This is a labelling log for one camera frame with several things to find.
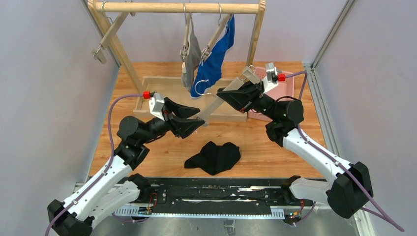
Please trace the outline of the black underwear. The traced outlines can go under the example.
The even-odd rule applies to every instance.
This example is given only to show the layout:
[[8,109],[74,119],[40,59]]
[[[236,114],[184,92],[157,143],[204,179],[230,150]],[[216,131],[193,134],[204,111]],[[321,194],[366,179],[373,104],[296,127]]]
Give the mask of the black underwear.
[[216,145],[210,141],[205,144],[199,153],[187,159],[184,163],[186,169],[200,168],[207,174],[214,176],[230,170],[241,158],[240,147],[231,142]]

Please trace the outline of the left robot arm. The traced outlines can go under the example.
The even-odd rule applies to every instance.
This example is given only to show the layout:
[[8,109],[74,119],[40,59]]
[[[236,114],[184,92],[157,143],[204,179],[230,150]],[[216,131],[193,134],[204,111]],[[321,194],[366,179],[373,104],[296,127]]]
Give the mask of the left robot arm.
[[47,207],[49,225],[45,231],[60,236],[89,236],[95,227],[124,204],[149,194],[145,177],[132,174],[149,153],[147,144],[166,133],[186,138],[205,122],[195,119],[199,108],[178,104],[153,92],[146,96],[152,119],[144,122],[124,117],[117,135],[121,142],[112,146],[105,165],[79,190],[63,201],[53,200]]

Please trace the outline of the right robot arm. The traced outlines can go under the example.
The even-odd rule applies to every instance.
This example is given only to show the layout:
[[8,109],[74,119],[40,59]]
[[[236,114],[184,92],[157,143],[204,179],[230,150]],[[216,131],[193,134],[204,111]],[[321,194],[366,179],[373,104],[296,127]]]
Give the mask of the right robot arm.
[[247,82],[237,90],[220,88],[217,96],[239,112],[254,110],[270,118],[268,138],[301,157],[325,178],[324,182],[290,178],[283,187],[291,198],[325,203],[337,215],[352,217],[374,196],[368,167],[360,161],[352,164],[308,137],[299,127],[304,120],[299,99],[273,99],[263,88],[261,83]]

